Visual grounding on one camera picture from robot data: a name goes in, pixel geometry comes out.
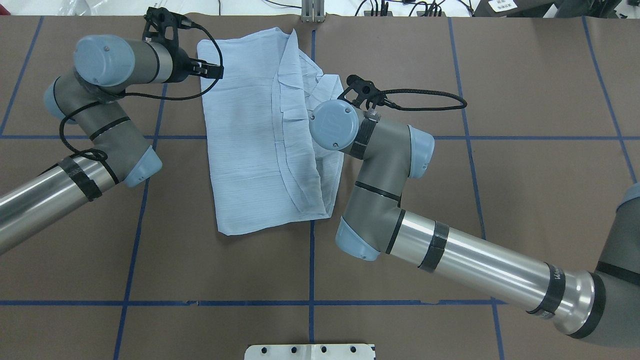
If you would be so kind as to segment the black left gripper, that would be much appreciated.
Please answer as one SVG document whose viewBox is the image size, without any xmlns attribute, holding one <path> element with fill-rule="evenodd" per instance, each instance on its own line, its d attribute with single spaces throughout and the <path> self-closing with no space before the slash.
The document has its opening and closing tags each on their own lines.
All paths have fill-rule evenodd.
<svg viewBox="0 0 640 360">
<path fill-rule="evenodd" d="M 222 79 L 224 76 L 224 66 L 221 64 L 208 63 L 201 59 L 190 59 L 188 53 L 182 47 L 168 44 L 172 64 L 170 76 L 167 78 L 169 84 L 183 82 L 188 76 L 198 76 L 204 79 Z"/>
</svg>

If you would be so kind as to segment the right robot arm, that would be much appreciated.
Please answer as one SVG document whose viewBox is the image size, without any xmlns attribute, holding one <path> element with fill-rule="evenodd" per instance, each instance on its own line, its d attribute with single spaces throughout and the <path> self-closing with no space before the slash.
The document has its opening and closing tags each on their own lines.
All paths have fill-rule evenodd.
<svg viewBox="0 0 640 360">
<path fill-rule="evenodd" d="M 364 261 L 382 253 L 505 301 L 558 332 L 605 347 L 639 346 L 639 184 L 630 186 L 594 271 L 562 269 L 402 208 L 408 179 L 433 157 L 435 139 L 342 99 L 310 116 L 325 150 L 362 161 L 337 229 L 339 249 Z"/>
</svg>

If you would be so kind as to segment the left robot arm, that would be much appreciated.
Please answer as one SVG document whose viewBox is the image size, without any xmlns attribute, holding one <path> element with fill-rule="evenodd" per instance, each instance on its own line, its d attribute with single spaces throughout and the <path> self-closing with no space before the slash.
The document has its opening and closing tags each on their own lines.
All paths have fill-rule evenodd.
<svg viewBox="0 0 640 360">
<path fill-rule="evenodd" d="M 171 84 L 188 76 L 218 82 L 218 62 L 189 57 L 178 39 L 124 39 L 88 35 L 78 41 L 73 68 L 43 96 L 58 119 L 58 135 L 69 155 L 1 198 L 1 253 L 120 183 L 135 187 L 162 169 L 162 160 L 119 105 L 134 96 L 131 85 Z"/>
</svg>

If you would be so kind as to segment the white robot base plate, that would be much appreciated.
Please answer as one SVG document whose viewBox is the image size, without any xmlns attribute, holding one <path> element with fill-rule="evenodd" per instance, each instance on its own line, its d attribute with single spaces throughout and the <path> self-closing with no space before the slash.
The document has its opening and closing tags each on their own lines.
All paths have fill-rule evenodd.
<svg viewBox="0 0 640 360">
<path fill-rule="evenodd" d="M 374 344 L 254 344 L 247 347 L 245 360 L 376 360 Z"/>
</svg>

